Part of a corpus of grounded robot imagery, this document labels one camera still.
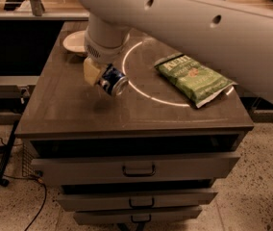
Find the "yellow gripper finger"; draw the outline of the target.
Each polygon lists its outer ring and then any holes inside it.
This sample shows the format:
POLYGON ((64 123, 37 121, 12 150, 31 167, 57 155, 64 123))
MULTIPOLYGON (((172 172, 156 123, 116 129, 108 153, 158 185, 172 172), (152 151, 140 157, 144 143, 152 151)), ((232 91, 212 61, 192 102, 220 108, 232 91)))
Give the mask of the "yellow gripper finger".
POLYGON ((92 58, 86 58, 84 60, 83 67, 85 81, 91 86, 95 86, 98 83, 99 79, 107 68, 105 64, 99 64, 92 58))

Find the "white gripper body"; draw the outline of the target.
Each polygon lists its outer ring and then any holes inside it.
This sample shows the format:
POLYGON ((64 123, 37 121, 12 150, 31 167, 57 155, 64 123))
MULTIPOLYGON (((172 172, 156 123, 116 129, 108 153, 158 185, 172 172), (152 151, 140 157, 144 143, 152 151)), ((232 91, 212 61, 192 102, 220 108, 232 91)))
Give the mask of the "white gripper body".
POLYGON ((130 27, 106 22, 91 13, 85 33, 88 55, 99 64, 111 64, 129 40, 130 27))

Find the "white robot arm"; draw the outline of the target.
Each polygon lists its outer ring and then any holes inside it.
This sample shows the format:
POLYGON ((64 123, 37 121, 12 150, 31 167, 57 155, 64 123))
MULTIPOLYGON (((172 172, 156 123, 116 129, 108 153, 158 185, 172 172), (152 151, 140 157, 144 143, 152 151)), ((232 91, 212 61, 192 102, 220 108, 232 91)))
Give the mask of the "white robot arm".
POLYGON ((95 61, 114 61, 135 28, 273 104, 273 11, 225 0, 79 0, 95 61))

